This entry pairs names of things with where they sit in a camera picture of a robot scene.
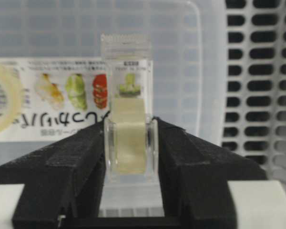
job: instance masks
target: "translucent plastic box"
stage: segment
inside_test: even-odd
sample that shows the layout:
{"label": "translucent plastic box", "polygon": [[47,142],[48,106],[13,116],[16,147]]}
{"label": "translucent plastic box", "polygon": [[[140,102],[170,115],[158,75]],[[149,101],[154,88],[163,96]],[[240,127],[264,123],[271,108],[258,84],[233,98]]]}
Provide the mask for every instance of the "translucent plastic box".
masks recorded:
{"label": "translucent plastic box", "polygon": [[[0,0],[0,57],[100,56],[102,33],[151,36],[154,115],[220,143],[225,3],[218,0]],[[0,143],[0,164],[49,142]],[[131,198],[127,191],[137,193]],[[102,208],[159,207],[159,187],[109,187]]]}

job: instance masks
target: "lettuce illustration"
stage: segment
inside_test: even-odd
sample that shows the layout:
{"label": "lettuce illustration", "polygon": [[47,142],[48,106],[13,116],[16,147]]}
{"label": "lettuce illustration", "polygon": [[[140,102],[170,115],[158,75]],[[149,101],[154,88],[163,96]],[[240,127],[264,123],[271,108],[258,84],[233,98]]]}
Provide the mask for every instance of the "lettuce illustration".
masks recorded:
{"label": "lettuce illustration", "polygon": [[141,87],[135,84],[135,74],[130,73],[125,77],[125,84],[119,85],[119,91],[121,96],[133,97],[140,95]]}
{"label": "lettuce illustration", "polygon": [[75,108],[86,110],[86,91],[85,82],[81,74],[72,74],[69,76],[65,85],[68,98]]}

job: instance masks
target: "clamp jaw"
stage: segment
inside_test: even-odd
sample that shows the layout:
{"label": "clamp jaw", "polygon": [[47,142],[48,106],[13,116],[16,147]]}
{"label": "clamp jaw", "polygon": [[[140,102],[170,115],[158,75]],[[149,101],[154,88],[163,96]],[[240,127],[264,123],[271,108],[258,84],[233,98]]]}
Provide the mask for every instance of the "clamp jaw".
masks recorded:
{"label": "clamp jaw", "polygon": [[[106,170],[100,122],[0,166],[0,187],[24,185],[10,219],[3,218],[5,228],[242,229],[249,221],[253,229],[256,222],[246,207],[256,202],[254,214],[264,225],[286,229],[286,195],[258,164],[157,121],[164,218],[97,218]],[[245,208],[240,188],[246,191]],[[272,212],[261,209],[273,207],[268,199],[280,203]]]}

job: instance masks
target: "printed label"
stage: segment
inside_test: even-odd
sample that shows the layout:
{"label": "printed label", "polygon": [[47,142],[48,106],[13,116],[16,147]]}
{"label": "printed label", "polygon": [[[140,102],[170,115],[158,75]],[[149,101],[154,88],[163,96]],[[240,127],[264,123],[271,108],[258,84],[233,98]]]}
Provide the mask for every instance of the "printed label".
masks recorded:
{"label": "printed label", "polygon": [[[21,114],[0,132],[0,142],[57,141],[101,121],[108,112],[105,65],[99,58],[8,58],[18,72]],[[0,106],[6,100],[0,89]]]}
{"label": "printed label", "polygon": [[148,60],[115,63],[112,70],[113,96],[144,99],[145,112],[152,114],[152,67]]}

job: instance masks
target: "clear plastic tape dispenser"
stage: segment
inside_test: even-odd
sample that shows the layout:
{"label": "clear plastic tape dispenser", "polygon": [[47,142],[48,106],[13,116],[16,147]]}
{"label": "clear plastic tape dispenser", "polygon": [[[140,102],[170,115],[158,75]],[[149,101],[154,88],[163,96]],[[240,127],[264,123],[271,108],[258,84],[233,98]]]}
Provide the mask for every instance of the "clear plastic tape dispenser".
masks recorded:
{"label": "clear plastic tape dispenser", "polygon": [[17,72],[0,65],[0,131],[13,122],[21,105],[22,85]]}
{"label": "clear plastic tape dispenser", "polygon": [[145,35],[102,35],[111,113],[104,123],[107,177],[152,179],[158,170],[157,122],[153,120],[153,62]]}

